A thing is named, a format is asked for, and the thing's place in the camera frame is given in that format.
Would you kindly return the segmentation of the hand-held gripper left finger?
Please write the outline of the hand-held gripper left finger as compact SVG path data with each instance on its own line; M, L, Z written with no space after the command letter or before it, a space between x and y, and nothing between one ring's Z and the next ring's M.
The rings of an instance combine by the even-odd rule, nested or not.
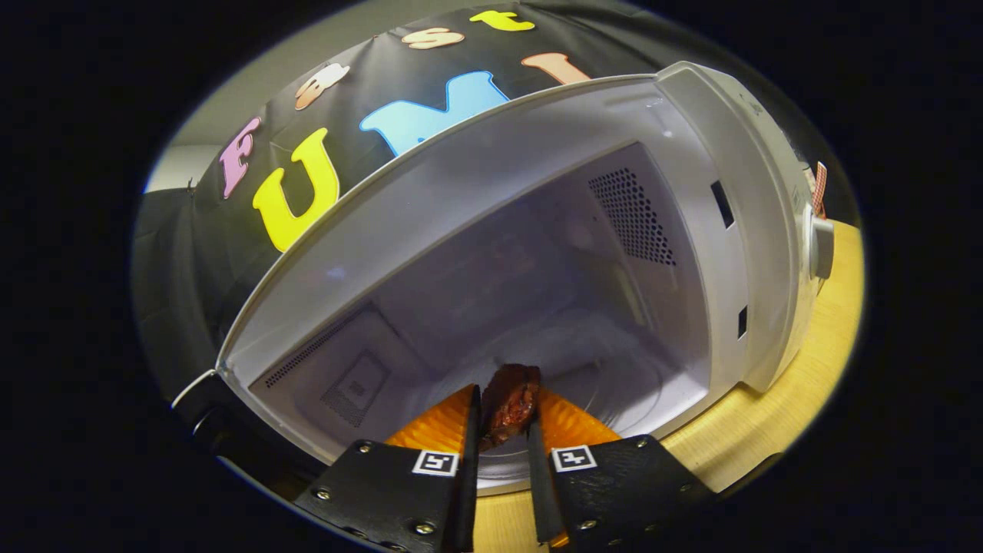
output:
M352 442L295 507L373 551L471 552L480 419L480 388L463 386L385 441Z

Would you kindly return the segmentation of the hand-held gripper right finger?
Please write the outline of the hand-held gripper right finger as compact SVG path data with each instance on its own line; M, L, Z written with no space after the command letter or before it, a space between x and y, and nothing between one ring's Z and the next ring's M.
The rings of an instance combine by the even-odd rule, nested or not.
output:
M538 542L551 550L654 550L715 493L648 434L621 437L543 388L528 434Z

